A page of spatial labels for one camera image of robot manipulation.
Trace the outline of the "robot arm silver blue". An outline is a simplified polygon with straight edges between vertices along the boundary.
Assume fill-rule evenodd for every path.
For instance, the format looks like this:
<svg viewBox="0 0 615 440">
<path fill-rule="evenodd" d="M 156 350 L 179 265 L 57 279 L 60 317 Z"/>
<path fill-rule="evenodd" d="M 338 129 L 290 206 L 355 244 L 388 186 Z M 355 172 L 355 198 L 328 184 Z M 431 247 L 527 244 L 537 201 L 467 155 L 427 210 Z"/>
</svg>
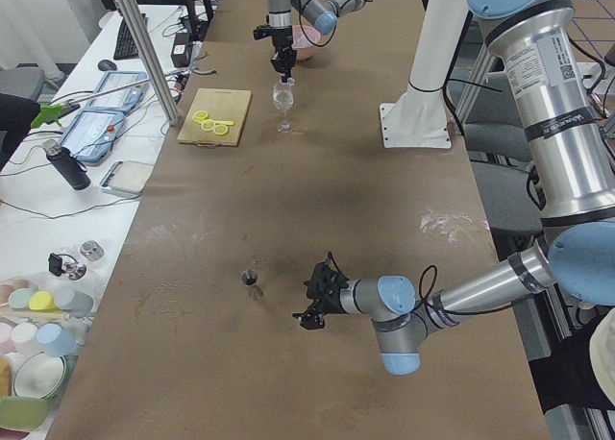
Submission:
<svg viewBox="0 0 615 440">
<path fill-rule="evenodd" d="M 551 285 L 613 304 L 603 286 L 572 280 L 574 268 L 614 241 L 614 173 L 567 34 L 573 15 L 571 0 L 428 0 L 406 91 L 380 105 L 382 139 L 388 148 L 448 147 L 446 84 L 476 20 L 486 46 L 480 59 L 504 68 L 483 73 L 482 114 L 464 139 L 474 151 L 505 157 L 472 165 L 501 261 L 439 292 L 400 275 L 351 280 L 320 262 L 307 281 L 309 306 L 297 316 L 303 328 L 323 328 L 329 314 L 367 315 L 385 369 L 404 375 L 419 367 L 431 333 Z"/>
<path fill-rule="evenodd" d="M 303 16 L 321 35 L 332 32 L 338 19 L 360 10 L 370 0 L 268 0 L 267 23 L 257 26 L 253 31 L 254 39 L 271 37 L 274 55 L 271 63 L 287 82 L 292 76 L 292 68 L 297 59 L 297 51 L 292 48 L 292 9 Z"/>
</svg>

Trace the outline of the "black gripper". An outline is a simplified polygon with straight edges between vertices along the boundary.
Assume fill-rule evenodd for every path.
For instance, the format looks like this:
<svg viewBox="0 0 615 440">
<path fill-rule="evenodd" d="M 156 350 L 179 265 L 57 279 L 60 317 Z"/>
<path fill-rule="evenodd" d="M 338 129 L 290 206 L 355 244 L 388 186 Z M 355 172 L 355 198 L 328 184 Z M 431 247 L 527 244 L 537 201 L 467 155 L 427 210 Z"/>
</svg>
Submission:
<svg viewBox="0 0 615 440">
<path fill-rule="evenodd" d="M 292 27 L 272 28 L 273 34 L 271 38 L 274 46 L 274 55 L 271 58 L 271 64 L 279 80 L 287 83 L 292 78 L 292 71 L 296 64 L 296 51 L 292 48 Z"/>
<path fill-rule="evenodd" d="M 336 271 L 327 261 L 319 262 L 314 266 L 311 278 L 305 281 L 304 285 L 307 287 L 307 297 L 313 300 L 313 307 L 304 312 L 292 314 L 302 328 L 306 330 L 323 329 L 327 313 L 346 313 L 341 304 L 340 294 L 348 287 L 348 280 L 337 279 Z"/>
</svg>

